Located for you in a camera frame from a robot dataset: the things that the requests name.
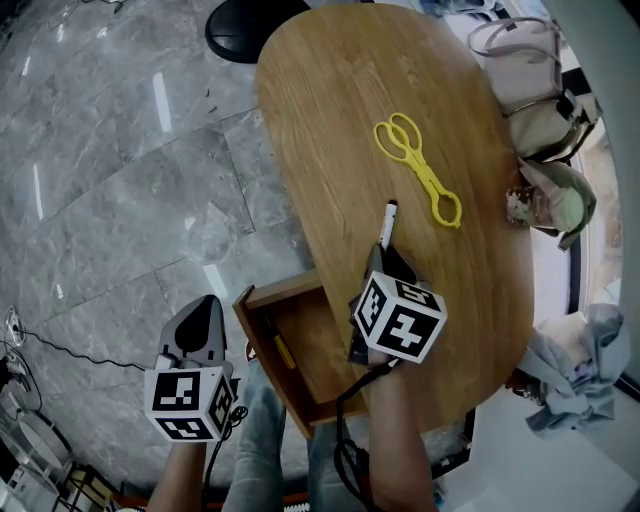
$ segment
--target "wooden drawer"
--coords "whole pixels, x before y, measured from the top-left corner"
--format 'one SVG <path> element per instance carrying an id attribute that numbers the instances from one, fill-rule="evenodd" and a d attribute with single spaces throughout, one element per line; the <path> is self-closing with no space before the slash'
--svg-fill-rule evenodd
<path id="1" fill-rule="evenodd" d="M 335 421 L 336 398 L 355 383 L 359 368 L 347 362 L 347 350 L 316 271 L 261 288 L 251 286 L 233 309 L 302 434 L 310 439 L 315 425 Z M 287 368 L 268 324 L 280 332 L 295 360 L 294 369 Z M 345 416 L 366 410 L 361 395 L 344 407 Z"/>

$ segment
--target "wooden table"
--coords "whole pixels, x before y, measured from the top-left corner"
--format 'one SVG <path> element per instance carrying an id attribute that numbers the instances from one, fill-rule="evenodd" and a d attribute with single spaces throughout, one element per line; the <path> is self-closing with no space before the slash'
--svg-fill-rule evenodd
<path id="1" fill-rule="evenodd" d="M 462 418 L 506 381 L 533 321 L 529 232 L 505 220 L 516 160 L 482 70 L 443 22 L 352 4 L 280 27 L 260 56 L 257 91 L 345 348 L 347 303 L 396 199 L 393 244 L 449 310 L 426 360 L 402 371 L 422 430 Z M 416 121 L 427 162 L 460 197 L 460 229 L 437 224 L 416 176 L 375 145 L 374 124 L 393 112 Z"/>

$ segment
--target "black cable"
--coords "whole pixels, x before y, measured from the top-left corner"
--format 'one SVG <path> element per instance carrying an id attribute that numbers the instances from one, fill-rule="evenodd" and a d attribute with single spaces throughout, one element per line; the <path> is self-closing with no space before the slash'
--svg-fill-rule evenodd
<path id="1" fill-rule="evenodd" d="M 240 425 L 240 422 L 247 417 L 247 414 L 249 414 L 249 409 L 247 409 L 244 405 L 239 405 L 231 412 L 231 414 L 229 415 L 229 419 L 227 420 L 227 424 L 224 428 L 222 439 L 217 442 L 216 447 L 213 449 L 211 460 L 209 460 L 209 465 L 207 466 L 207 471 L 204 476 L 204 487 L 202 489 L 202 512 L 205 512 L 207 510 L 207 503 L 209 502 L 209 482 L 211 481 L 211 472 L 213 470 L 213 463 L 216 461 L 216 456 L 220 451 L 220 447 L 222 446 L 222 443 L 224 443 L 231 437 L 231 431 L 235 427 Z"/>
<path id="2" fill-rule="evenodd" d="M 342 433 L 343 427 L 343 419 L 344 419 L 344 402 L 353 398 L 355 394 L 360 391 L 363 387 L 371 384 L 374 380 L 382 377 L 383 375 L 387 375 L 391 372 L 398 364 L 402 363 L 400 359 L 392 359 L 386 364 L 381 364 L 380 366 L 376 366 L 368 373 L 363 375 L 353 386 L 351 386 L 347 391 L 342 393 L 337 400 L 337 429 L 336 429 L 336 447 L 333 451 L 333 462 L 336 465 L 336 471 L 342 480 L 342 483 L 347 488 L 347 490 L 353 494 L 358 500 L 366 507 L 368 511 L 373 512 L 384 512 L 380 507 L 376 506 L 373 503 L 365 489 L 362 487 L 362 479 L 360 478 L 362 474 L 362 469 L 368 470 L 369 468 L 369 454 L 366 450 L 360 448 L 355 442 L 351 439 L 344 439 Z M 349 452 L 351 449 L 355 452 L 356 460 L 353 459 L 351 453 Z M 349 480 L 347 476 L 347 472 L 344 468 L 344 460 L 347 461 L 349 467 L 351 468 L 351 472 L 355 479 L 355 485 Z"/>
<path id="3" fill-rule="evenodd" d="M 91 358 L 89 356 L 85 356 L 84 354 L 75 354 L 74 352 L 71 352 L 71 350 L 69 350 L 66 347 L 59 347 L 55 343 L 51 343 L 50 341 L 42 339 L 35 332 L 22 331 L 20 329 L 14 329 L 14 330 L 16 332 L 20 332 L 22 334 L 28 334 L 29 336 L 33 336 L 40 343 L 43 343 L 45 345 L 49 345 L 50 347 L 55 348 L 56 350 L 59 350 L 61 352 L 66 352 L 71 357 L 74 357 L 76 359 L 86 359 L 87 361 L 89 361 L 90 363 L 93 363 L 93 364 L 107 364 L 107 363 L 109 363 L 109 364 L 112 364 L 114 366 L 119 366 L 120 368 L 136 368 L 136 369 L 140 370 L 141 372 L 144 372 L 147 369 L 144 366 L 140 366 L 139 364 L 136 364 L 136 363 L 119 363 L 117 361 L 112 361 L 111 359 L 93 359 L 93 358 Z"/>

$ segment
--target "gray cloth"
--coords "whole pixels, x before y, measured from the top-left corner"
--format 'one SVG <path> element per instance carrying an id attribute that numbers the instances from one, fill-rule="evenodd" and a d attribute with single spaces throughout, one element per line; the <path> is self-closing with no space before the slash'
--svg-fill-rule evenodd
<path id="1" fill-rule="evenodd" d="M 444 16 L 445 14 L 464 14 L 501 10 L 504 7 L 497 0 L 420 0 L 425 14 Z"/>
<path id="2" fill-rule="evenodd" d="M 575 428 L 585 431 L 613 420 L 613 384 L 629 361 L 626 335 L 619 335 L 622 314 L 617 306 L 593 304 L 587 310 L 582 344 L 590 355 L 589 370 L 579 370 L 565 350 L 535 331 L 520 370 L 540 380 L 544 407 L 527 418 L 539 437 Z"/>

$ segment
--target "white bag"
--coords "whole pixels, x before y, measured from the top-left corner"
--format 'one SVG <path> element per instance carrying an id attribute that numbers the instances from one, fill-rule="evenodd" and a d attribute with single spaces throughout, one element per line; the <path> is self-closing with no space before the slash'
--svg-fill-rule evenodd
<path id="1" fill-rule="evenodd" d="M 514 24 L 516 28 L 507 31 Z M 484 47 L 476 48 L 474 40 L 489 27 L 497 29 Z M 486 57 L 484 70 L 503 113 L 562 94 L 560 31 L 552 21 L 530 17 L 490 21 L 469 34 L 468 45 Z"/>

